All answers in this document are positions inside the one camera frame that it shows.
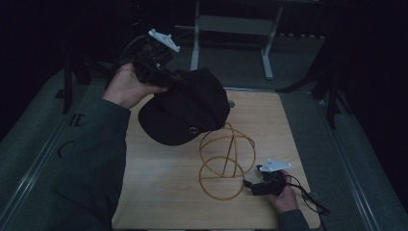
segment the dark wall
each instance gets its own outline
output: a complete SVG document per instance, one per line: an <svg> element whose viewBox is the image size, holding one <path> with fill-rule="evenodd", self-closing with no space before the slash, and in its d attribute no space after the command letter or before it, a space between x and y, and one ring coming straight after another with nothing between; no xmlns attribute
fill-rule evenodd
<svg viewBox="0 0 408 231"><path fill-rule="evenodd" d="M348 101L408 208L408 4L370 1L344 18Z"/></svg>
<svg viewBox="0 0 408 231"><path fill-rule="evenodd" d="M52 13L44 1L0 2L1 139L62 66Z"/></svg>

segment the wire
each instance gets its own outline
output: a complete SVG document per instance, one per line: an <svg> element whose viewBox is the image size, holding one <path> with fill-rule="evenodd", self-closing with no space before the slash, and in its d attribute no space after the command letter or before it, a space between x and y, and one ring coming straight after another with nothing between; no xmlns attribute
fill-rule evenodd
<svg viewBox="0 0 408 231"><path fill-rule="evenodd" d="M137 41L139 41L140 39L145 39L147 38L147 35L143 35L143 36L139 36L135 39L133 39L131 42L129 42L129 44L125 47L125 49L123 49L122 53L120 53L119 57L117 58L117 60L114 62L113 66L109 69L109 71L111 72L110 75L107 78L106 81L106 86L105 89L108 87L108 85L112 82L112 80L115 77L115 72L119 69L120 67L120 62L123 59L123 56L126 54L126 52L130 49L130 47Z"/></svg>
<svg viewBox="0 0 408 231"><path fill-rule="evenodd" d="M235 129L232 127L232 125L231 125L230 123L228 123L228 122L226 122L226 123L224 124L224 126L222 127L222 129L230 130L230 131L231 131L231 135L230 135L230 136L222 136L222 137L214 138L214 139L212 139L212 140L209 140L209 141L204 142L205 139L206 139L211 133L214 132L214 131L211 131L211 132L208 132L208 133L203 137L203 139L201 140L200 147L199 147L199 153L200 153L200 158L201 158L201 160L202 160L202 162L203 162L203 165L201 166L201 169L199 170L198 182L199 182L199 184L200 184L200 186L201 186L201 189L202 189L202 190L204 191L204 193L207 194L208 196L210 196L210 197L212 197L212 198L214 198L214 199L217 199L217 200L230 200L230 199L233 199L233 198L237 197L237 196L243 191L243 189L245 188L244 184L241 184L241 187L240 187L239 191L238 191L236 194L234 194L234 195L232 195L232 196L230 196L230 197L218 197L218 196L215 196L215 195L211 194L211 193L204 187L203 180L217 180L217 179L222 179L222 178L223 178L223 179L226 179L226 178L237 178L237 177L241 177L242 180L243 180L244 176L245 176L245 175L254 167L254 165L255 165L255 159L256 159L255 141L254 141L253 139L249 138L248 136L246 136L245 134L243 134L242 132L240 132L240 131L238 131L238 130L235 130ZM250 166L247 170L243 170L243 168L241 167L241 165L238 163L237 138L245 138L245 139L247 139L247 140L249 141L251 147L252 147L252 150L253 150L253 161L252 161L252 163L251 163L251 166ZM210 159L208 159L208 160L204 160L204 156L203 156L204 147L206 147L208 144L210 144L210 143L212 143L212 142L214 142L214 141L219 141L219 140L222 140L222 139L231 139L230 142L229 142L229 145L228 145L227 155L226 155L226 156L215 156L215 157L212 157L212 158L210 158ZM230 156L231 156L231 150L232 150L232 149L234 149L234 156L233 156L233 157L230 157ZM211 161L217 160L217 159L225 160L225 163L224 163L224 165L223 165L223 169L222 169L221 172L217 172L217 171L215 171L214 169L212 169L211 167L208 166L208 164L209 164ZM226 170L226 166L227 166L228 162L234 163L234 172L233 172L232 174L230 174L230 175L226 175L226 174L225 174L225 170ZM212 172L213 174L215 174L216 176L214 176L214 177L203 177L203 176L202 176L202 171L203 171L204 167L205 167L206 169L208 169L210 172Z"/></svg>
<svg viewBox="0 0 408 231"><path fill-rule="evenodd" d="M310 196L310 195L305 191L305 189L303 189L303 187L300 185L299 180L297 180L294 176L291 176L291 175L287 175L287 176L292 177L292 179L296 180L296 181L297 181L297 184L298 184L298 185L295 185L295 184L292 184L292 183L286 183L287 185L293 186L293 187L295 187L295 188L300 189L302 195L305 195L313 204L315 204L318 208L321 209L321 211L318 211L318 210L313 209L313 208L306 202L306 199L302 196L304 202L306 203L306 205L307 205L311 210L313 210L314 212L318 213L319 215L324 215L324 216L330 215L330 210L328 210L327 208L325 208L324 206L322 206L320 203L318 203L317 201L315 201L315 199L314 199L312 196Z"/></svg>

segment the gray floor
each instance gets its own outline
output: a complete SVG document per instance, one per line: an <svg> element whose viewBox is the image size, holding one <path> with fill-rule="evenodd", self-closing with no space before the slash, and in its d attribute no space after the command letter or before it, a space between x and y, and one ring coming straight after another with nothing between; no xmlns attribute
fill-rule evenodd
<svg viewBox="0 0 408 231"><path fill-rule="evenodd" d="M253 47L203 46L199 66L209 67L226 88L273 91L303 78L321 43L314 38L277 38L270 55L271 81L264 78L260 52ZM189 69L190 57L191 47L183 46L168 67ZM330 129L325 101L310 95L313 85L280 96L311 190L331 210L321 217L327 230L408 230L408 217L358 121L340 107L337 129ZM75 85L68 115L61 114L63 101L54 98L62 87L59 73L0 144L0 230L43 230L61 160L58 149L75 137L78 127L71 119L100 97L104 82ZM64 146L61 153L69 148Z"/></svg>

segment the black cable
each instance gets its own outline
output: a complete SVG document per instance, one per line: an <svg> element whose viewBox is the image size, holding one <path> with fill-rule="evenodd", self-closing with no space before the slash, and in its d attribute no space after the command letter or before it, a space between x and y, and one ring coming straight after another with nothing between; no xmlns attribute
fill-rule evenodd
<svg viewBox="0 0 408 231"><path fill-rule="evenodd" d="M127 6L126 9L130 9L129 2L127 2L127 4L128 4L128 6ZM96 8L97 8L97 11L98 11L99 20L102 22L103 25L105 25L106 23L104 22L104 17L102 15L101 10L100 10L100 6L97 6ZM130 29L130 39L132 39L134 33L133 33L133 30L132 30L131 14L130 14L129 10L127 10L126 13L127 13L127 19L129 20L129 25L130 25L130 27L129 27L129 29ZM108 45L109 45L109 51L111 53L111 57L114 60L114 64L112 65L112 67L107 68L108 76L107 76L107 82L106 82L106 85L105 85L105 89L106 89L108 87L108 85L111 83L111 81L114 79L115 73L120 67L120 64L119 64L120 60L122 59L122 56L123 56L124 52L128 49L129 45L126 46L126 48L122 51L122 53L117 58L117 60L115 60L115 54L114 54L114 49L113 49L113 45L112 45L112 40L109 37L109 33L106 30L106 27L102 26L102 29L103 29L103 33L105 34L105 41L108 42Z"/></svg>
<svg viewBox="0 0 408 231"><path fill-rule="evenodd" d="M296 182L297 182L297 184L298 184L298 185L295 185L295 184L287 183L288 185L300 189L301 194L302 194L302 197L303 197L303 195L306 195L306 196L309 198L309 200L312 201L312 203L314 203L317 207L319 207L319 208L322 209L321 212L319 212L319 211L317 211L317 210L314 210L314 209L306 202L306 199L303 197L303 200L304 200L305 204L306 204L312 211L318 213L319 215L323 215L323 216L328 216L328 215L330 214L330 210L326 209L326 208L323 207L321 204L319 204L318 202L316 202L315 199L313 199L312 196L310 196L310 195L303 189L303 187L300 186L300 181L299 181L296 177L291 176L291 175L286 175L286 176L292 177L292 179L296 180ZM319 216L319 220L320 220L321 227L323 228L324 231L326 231L326 230L327 230L326 225L324 224L323 220L321 220L321 217L320 217L320 216Z"/></svg>
<svg viewBox="0 0 408 231"><path fill-rule="evenodd" d="M145 39L147 38L147 35L143 35L143 36L139 36L135 39L133 39L131 42L129 42L129 44L125 47L125 49L123 49L122 53L120 53L119 57L117 58L117 60L114 62L113 66L111 67L111 69L109 69L109 71L111 72L107 78L106 81L106 85L105 85L105 89L108 87L108 85L112 82L112 80L115 77L115 73L116 71L120 68L121 66L121 61L123 59L123 56L126 54L126 52L129 50L129 48L138 40L140 39Z"/></svg>
<svg viewBox="0 0 408 231"><path fill-rule="evenodd" d="M301 193L302 193L303 195L306 195L307 198L308 198L313 204L315 204L318 208L321 208L321 211L316 211L316 210L312 209L312 208L307 204L307 202L305 201L306 205L308 205L310 209L314 210L314 211L317 212L319 215L324 215L324 216L330 215L330 210L327 209L327 208L325 208L324 206L322 206L322 205L321 205L320 203L318 203L317 201L315 201L315 199L314 199L312 196L310 196L310 195L305 191L305 189L303 189L303 187L300 186L300 184L299 184L299 185L295 185L295 184L292 184L292 183L287 183L287 185L292 186L292 187L296 187L296 188L300 189L300 191L301 191Z"/></svg>

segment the finger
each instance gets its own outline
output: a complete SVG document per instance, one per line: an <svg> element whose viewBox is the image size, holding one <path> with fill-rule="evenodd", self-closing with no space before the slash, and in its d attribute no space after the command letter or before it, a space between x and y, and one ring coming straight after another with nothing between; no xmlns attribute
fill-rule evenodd
<svg viewBox="0 0 408 231"><path fill-rule="evenodd" d="M289 175L289 173L286 170L281 170L283 175L285 176L286 183L291 183L292 182L292 177Z"/></svg>

